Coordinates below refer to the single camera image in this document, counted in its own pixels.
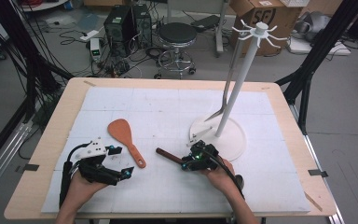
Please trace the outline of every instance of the black pole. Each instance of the black pole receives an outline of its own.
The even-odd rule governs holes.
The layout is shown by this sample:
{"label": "black pole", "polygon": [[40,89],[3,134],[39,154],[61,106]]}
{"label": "black pole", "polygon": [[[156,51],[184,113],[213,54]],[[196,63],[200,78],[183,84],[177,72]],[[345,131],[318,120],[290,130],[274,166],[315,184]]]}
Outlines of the black pole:
{"label": "black pole", "polygon": [[13,117],[11,117],[2,132],[0,132],[0,149],[4,145],[6,140],[10,137],[12,132],[15,130],[21,118],[24,116],[27,104],[28,102],[25,99],[20,105],[20,107],[17,109],[17,111],[14,113]]}
{"label": "black pole", "polygon": [[307,134],[306,119],[312,77],[357,14],[358,0],[343,0],[300,67],[294,73],[275,82],[280,86],[289,83],[283,92],[289,105],[294,105],[297,96],[302,94],[297,123],[303,134]]}
{"label": "black pole", "polygon": [[27,78],[26,99],[19,109],[7,123],[2,132],[0,132],[0,149],[11,135],[12,131],[19,124],[21,118],[24,122],[28,121],[34,114],[35,100],[38,94],[37,88],[43,93],[53,93],[61,86],[51,74],[55,72],[57,75],[70,79],[74,77],[72,74],[63,71],[56,65],[48,62],[39,53],[33,39],[29,36],[27,30],[22,24],[22,20],[12,2],[9,0],[0,0],[0,23],[7,32],[11,42],[21,54],[25,61],[25,69],[19,66],[18,62],[11,54],[7,43],[0,37],[0,43],[10,55],[15,66]]}

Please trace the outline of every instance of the power strip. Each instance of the power strip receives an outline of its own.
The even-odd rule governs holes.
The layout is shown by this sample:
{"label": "power strip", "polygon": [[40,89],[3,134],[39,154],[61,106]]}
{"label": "power strip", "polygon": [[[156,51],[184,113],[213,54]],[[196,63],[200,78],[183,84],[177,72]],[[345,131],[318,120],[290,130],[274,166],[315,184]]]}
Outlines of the power strip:
{"label": "power strip", "polygon": [[92,38],[93,36],[97,35],[98,33],[100,33],[100,32],[93,30],[93,31],[88,32],[86,36],[81,36],[80,39],[86,41],[86,40]]}

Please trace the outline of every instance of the sticker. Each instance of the sticker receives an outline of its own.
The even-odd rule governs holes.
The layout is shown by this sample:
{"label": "sticker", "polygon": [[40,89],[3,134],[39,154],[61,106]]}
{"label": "sticker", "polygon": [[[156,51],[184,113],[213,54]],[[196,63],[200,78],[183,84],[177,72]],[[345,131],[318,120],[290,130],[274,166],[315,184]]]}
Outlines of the sticker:
{"label": "sticker", "polygon": [[121,17],[116,17],[112,19],[112,23],[120,23],[120,22],[121,22]]}
{"label": "sticker", "polygon": [[260,1],[259,3],[264,7],[272,6],[272,3],[270,1]]}

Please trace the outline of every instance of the white paper sheet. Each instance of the white paper sheet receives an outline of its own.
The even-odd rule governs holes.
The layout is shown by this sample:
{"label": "white paper sheet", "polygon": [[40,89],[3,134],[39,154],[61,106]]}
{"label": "white paper sheet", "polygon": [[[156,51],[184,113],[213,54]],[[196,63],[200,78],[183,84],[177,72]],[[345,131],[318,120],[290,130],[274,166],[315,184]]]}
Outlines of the white paper sheet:
{"label": "white paper sheet", "polygon": [[[99,136],[106,146],[123,147],[121,154],[105,159],[105,167],[135,168],[131,179],[96,193],[80,212],[230,212],[226,198],[205,176],[184,172],[156,153],[160,147],[179,158],[186,156],[191,124],[219,109],[221,98],[221,91],[90,88],[55,167],[42,212],[58,212],[62,165],[72,148]],[[230,117],[241,125],[247,139],[245,151],[232,163],[244,178],[243,193],[251,209],[255,213],[308,212],[310,206],[267,95],[241,92]],[[147,164],[144,169],[107,132],[115,119],[129,122],[133,144]]]}

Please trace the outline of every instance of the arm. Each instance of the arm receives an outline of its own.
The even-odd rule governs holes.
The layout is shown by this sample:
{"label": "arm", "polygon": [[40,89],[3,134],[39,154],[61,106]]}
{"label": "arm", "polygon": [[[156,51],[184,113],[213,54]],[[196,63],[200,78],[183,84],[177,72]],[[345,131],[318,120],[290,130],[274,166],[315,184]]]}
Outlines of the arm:
{"label": "arm", "polygon": [[72,177],[71,185],[69,186],[65,201],[63,201],[55,223],[73,224],[77,210],[86,203],[94,193],[106,186],[106,184],[98,182],[90,183],[76,171]]}
{"label": "arm", "polygon": [[[232,164],[226,160],[223,160],[223,163],[231,171],[231,173],[234,174],[234,168],[232,167]],[[217,167],[213,171],[203,170],[201,172],[208,177],[209,181],[215,188],[220,190],[226,196],[229,204],[232,207],[238,224],[257,223],[255,215],[249,208],[246,201],[242,198],[234,182],[227,175],[225,170],[223,170],[221,167]]]}

